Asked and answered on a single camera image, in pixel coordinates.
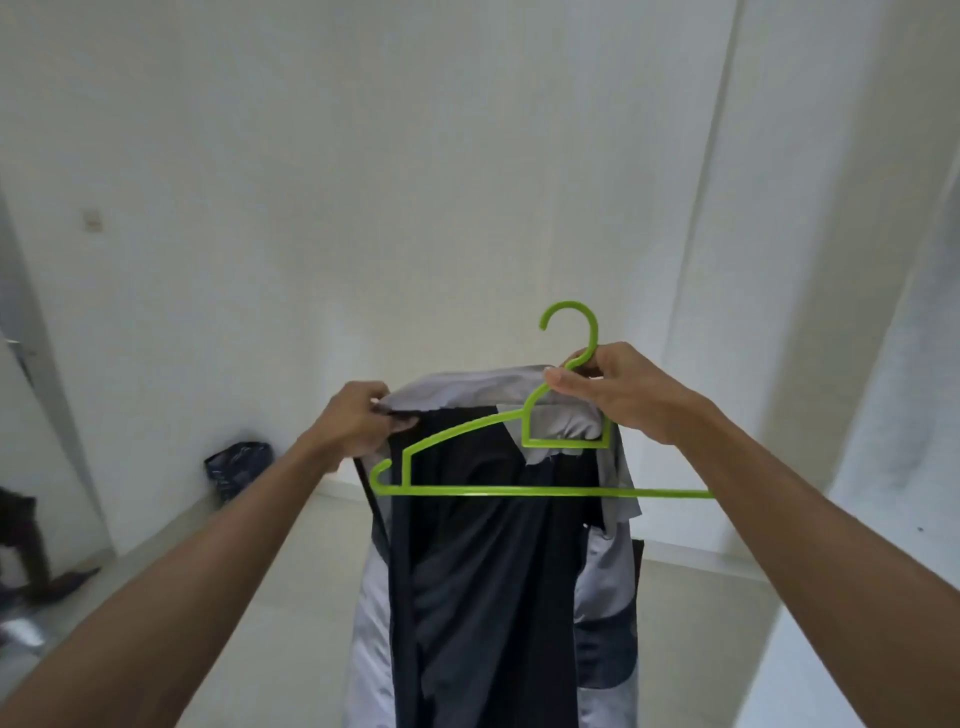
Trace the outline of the black plastic bag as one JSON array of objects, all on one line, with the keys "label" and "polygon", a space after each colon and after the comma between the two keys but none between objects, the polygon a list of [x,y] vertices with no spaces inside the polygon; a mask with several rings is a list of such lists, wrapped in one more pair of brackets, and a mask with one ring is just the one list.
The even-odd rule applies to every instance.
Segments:
[{"label": "black plastic bag", "polygon": [[270,443],[236,442],[206,457],[202,468],[221,507],[229,504],[275,462]]}]

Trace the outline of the green plastic clothes hanger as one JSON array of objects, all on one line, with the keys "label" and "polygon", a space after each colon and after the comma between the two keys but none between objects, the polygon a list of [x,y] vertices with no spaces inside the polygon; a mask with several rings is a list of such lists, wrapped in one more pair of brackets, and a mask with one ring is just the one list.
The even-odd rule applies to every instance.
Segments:
[{"label": "green plastic clothes hanger", "polygon": [[547,394],[546,383],[538,385],[524,400],[521,407],[474,418],[406,446],[400,455],[400,477],[397,484],[386,484],[380,477],[390,471],[393,460],[383,459],[368,469],[366,483],[378,496],[384,497],[528,497],[528,498],[590,498],[598,499],[655,499],[683,501],[712,501],[714,496],[707,490],[683,489],[622,489],[589,487],[549,487],[515,485],[415,485],[412,482],[413,457],[452,439],[474,431],[495,428],[511,422],[520,423],[520,446],[527,450],[580,450],[607,451],[614,443],[614,423],[601,416],[601,433],[593,440],[534,438],[531,434],[532,417],[538,402]]}]

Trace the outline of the person's left forearm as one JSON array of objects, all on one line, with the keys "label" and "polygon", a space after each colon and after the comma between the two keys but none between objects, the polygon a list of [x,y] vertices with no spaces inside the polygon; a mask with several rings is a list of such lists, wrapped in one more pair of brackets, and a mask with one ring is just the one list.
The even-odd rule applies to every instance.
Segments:
[{"label": "person's left forearm", "polygon": [[0,728],[176,728],[313,491],[344,458],[301,437],[90,613],[0,704]]}]

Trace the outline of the grey door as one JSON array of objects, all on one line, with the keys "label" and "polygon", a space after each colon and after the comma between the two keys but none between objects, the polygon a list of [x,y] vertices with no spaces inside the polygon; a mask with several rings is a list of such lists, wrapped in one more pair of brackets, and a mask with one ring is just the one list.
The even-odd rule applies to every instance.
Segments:
[{"label": "grey door", "polygon": [[[6,338],[30,352],[32,389]],[[0,186],[0,487],[36,499],[36,517],[54,577],[99,567],[114,552],[66,391],[54,361],[26,259]],[[27,578],[18,555],[0,550],[3,582]],[[40,616],[59,602],[0,610],[0,658],[39,661],[55,638]]]}]

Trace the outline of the grey and dark garment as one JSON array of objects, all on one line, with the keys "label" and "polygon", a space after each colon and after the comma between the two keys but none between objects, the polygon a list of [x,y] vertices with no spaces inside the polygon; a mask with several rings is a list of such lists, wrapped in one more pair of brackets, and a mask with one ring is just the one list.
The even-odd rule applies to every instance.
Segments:
[{"label": "grey and dark garment", "polygon": [[522,407],[544,365],[433,373],[382,408],[416,425],[354,459],[372,516],[342,728],[638,728],[635,498],[387,496],[402,452]]}]

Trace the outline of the person's left hand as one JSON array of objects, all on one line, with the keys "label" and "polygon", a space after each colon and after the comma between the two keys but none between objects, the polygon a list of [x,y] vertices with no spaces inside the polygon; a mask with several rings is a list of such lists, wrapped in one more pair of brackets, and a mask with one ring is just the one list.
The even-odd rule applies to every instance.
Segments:
[{"label": "person's left hand", "polygon": [[293,451],[319,468],[323,475],[336,472],[346,459],[370,455],[383,442],[365,442],[360,421],[367,412],[390,413],[380,406],[390,393],[381,381],[349,381],[334,394],[315,422],[296,440]]}]

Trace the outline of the person's right hand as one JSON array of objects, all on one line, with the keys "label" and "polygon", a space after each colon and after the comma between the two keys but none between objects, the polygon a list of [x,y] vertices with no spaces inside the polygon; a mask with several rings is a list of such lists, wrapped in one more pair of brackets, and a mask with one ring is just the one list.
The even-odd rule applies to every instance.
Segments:
[{"label": "person's right hand", "polygon": [[704,428],[728,428],[716,405],[661,369],[632,345],[599,345],[585,362],[569,368],[598,366],[605,373],[610,403],[599,409],[618,426],[640,431],[649,439],[680,447]]}]

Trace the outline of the person's right forearm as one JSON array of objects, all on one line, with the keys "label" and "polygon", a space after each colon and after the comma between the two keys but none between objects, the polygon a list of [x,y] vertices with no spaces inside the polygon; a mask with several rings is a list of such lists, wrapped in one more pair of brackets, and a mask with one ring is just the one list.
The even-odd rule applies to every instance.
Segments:
[{"label": "person's right forearm", "polygon": [[710,402],[679,407],[670,437],[866,728],[960,728],[960,590]]}]

